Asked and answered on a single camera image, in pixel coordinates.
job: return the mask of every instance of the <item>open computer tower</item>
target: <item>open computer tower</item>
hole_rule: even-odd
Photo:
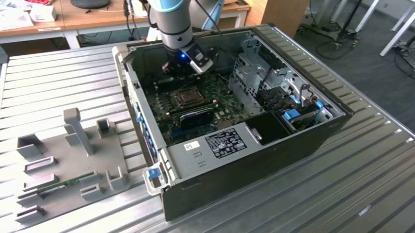
[[[196,36],[214,67],[182,77],[163,73],[160,41],[113,49],[167,221],[310,156],[352,116],[268,36],[255,27]]]

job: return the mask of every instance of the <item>white paper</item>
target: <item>white paper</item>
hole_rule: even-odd
[[[0,31],[33,26],[28,12],[0,6]]]

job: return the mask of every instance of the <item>barcode sticker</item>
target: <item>barcode sticker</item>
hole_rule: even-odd
[[[56,30],[60,30],[60,27],[59,28],[40,28],[40,29],[37,29],[37,31],[40,31],[40,32],[56,31]]]

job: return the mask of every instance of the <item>side panel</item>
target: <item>side panel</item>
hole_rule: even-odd
[[[166,221],[174,220],[199,207],[215,202],[231,192],[310,156],[350,118],[350,115],[339,117],[324,126],[300,133],[274,147],[170,188],[162,193]]]

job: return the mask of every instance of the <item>desk leg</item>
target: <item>desk leg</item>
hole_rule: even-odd
[[[403,16],[400,17],[398,23],[395,24],[394,28],[392,28],[392,31],[396,32],[400,24],[403,23],[403,21],[406,20],[406,18],[408,17],[410,13],[412,12],[415,8],[415,4],[411,5],[411,7],[407,9],[407,11],[404,12]]]
[[[368,18],[371,17],[371,14],[374,13],[375,11],[375,7],[379,3],[379,0],[375,0],[374,3],[371,4],[370,8],[368,8],[368,11],[366,12],[364,16],[363,16],[363,19],[356,27],[356,32],[359,32],[362,30],[362,28],[364,27],[367,21],[368,21]]]
[[[398,40],[400,39],[404,31],[408,29],[408,27],[411,26],[412,22],[415,20],[415,12],[412,13],[408,21],[406,22],[406,24],[403,25],[402,29],[398,31],[396,35],[394,36],[392,40],[390,41],[388,45],[384,47],[380,56],[384,56],[388,51],[391,50],[391,48],[395,46]]]
[[[239,11],[236,22],[235,22],[236,28],[246,26],[247,14],[248,14],[248,11]]]
[[[68,45],[71,49],[79,49],[80,48],[80,44],[77,41],[77,31],[72,30],[72,31],[63,31],[64,33],[64,37],[67,39]]]
[[[347,3],[347,0],[342,0],[342,2],[340,2],[340,5],[339,5],[339,8],[338,8],[338,10],[336,10],[336,13],[335,13],[335,15],[332,16],[332,18],[331,18],[331,22],[336,22],[338,21],[338,18],[339,18],[339,16],[340,16],[340,13],[342,13],[342,11],[343,11],[343,8],[344,8],[344,6],[346,6],[346,3]]]

